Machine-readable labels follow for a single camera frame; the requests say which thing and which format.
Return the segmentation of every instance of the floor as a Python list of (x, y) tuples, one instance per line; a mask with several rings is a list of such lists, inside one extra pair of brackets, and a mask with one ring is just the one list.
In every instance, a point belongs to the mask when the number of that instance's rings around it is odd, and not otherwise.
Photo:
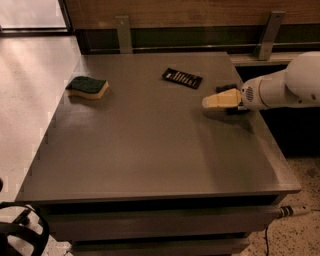
[[(14, 200), (79, 57), (73, 37), (0, 40), (0, 201)], [(269, 255), (320, 255), (320, 157), (287, 161), (303, 189), (281, 205), (308, 206), (311, 211), (269, 226)], [(12, 215), (2, 212), (0, 220), (9, 221)], [(238, 256), (266, 255), (263, 231), (251, 234), (250, 241)], [(29, 255), (21, 241), (11, 242)], [(43, 255), (71, 255), (69, 246), (50, 238)]]

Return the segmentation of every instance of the wooden wall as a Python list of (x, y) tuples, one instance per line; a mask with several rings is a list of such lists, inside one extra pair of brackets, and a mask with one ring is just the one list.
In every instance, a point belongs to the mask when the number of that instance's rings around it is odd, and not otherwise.
[(285, 11), (282, 24), (319, 24), (320, 0), (66, 0), (74, 29), (113, 29), (128, 15), (132, 28), (250, 26)]

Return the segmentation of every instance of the cable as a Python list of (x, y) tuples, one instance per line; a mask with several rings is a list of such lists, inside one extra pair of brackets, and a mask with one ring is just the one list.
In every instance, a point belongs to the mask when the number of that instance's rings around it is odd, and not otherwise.
[(268, 228), (269, 226), (267, 226), (265, 230), (265, 239), (266, 239), (266, 246), (267, 246), (266, 256), (269, 256)]

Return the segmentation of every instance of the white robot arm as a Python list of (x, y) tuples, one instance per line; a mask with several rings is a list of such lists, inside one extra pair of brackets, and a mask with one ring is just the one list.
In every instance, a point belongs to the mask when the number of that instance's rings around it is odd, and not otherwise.
[[(225, 103), (235, 102), (234, 95), (239, 98), (234, 90), (204, 98), (203, 107), (212, 110), (231, 107)], [(242, 101), (250, 110), (320, 106), (320, 52), (303, 53), (285, 70), (248, 80), (240, 94), (241, 100), (237, 103)]]

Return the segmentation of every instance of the green sponge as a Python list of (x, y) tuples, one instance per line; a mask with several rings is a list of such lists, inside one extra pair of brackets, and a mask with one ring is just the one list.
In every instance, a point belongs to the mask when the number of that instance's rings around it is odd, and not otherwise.
[(75, 77), (66, 87), (68, 96), (80, 96), (86, 99), (100, 99), (109, 88), (106, 80), (86, 76)]

